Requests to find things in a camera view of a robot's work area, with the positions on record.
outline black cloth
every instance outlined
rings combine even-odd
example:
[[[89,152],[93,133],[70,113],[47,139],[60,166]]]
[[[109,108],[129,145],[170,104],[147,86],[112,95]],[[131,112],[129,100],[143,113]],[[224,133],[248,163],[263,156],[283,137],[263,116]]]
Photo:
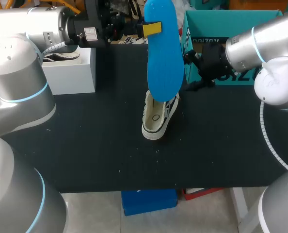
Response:
[[[55,96],[49,121],[3,139],[60,192],[264,186],[285,172],[261,133],[252,86],[181,92],[164,137],[145,139],[146,74],[147,46],[98,49],[96,93]],[[264,114],[288,163],[288,113]]]

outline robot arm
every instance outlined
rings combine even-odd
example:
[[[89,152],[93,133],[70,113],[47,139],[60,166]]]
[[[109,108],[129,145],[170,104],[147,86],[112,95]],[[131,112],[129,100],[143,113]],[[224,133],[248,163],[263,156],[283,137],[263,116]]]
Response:
[[[288,12],[268,23],[229,38],[226,46],[205,44],[202,56],[185,55],[194,62],[205,84],[220,76],[262,66],[255,92],[267,104],[288,110]]]

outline sneaker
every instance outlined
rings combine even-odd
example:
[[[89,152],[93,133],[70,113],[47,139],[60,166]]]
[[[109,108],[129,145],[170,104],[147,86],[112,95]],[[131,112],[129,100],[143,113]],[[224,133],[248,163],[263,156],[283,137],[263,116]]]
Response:
[[[80,54],[78,52],[71,53],[49,53],[43,58],[42,66],[66,66],[80,64]]]
[[[157,140],[164,135],[170,118],[178,105],[178,99],[177,93],[170,101],[158,102],[147,91],[142,124],[142,133],[145,138]]]

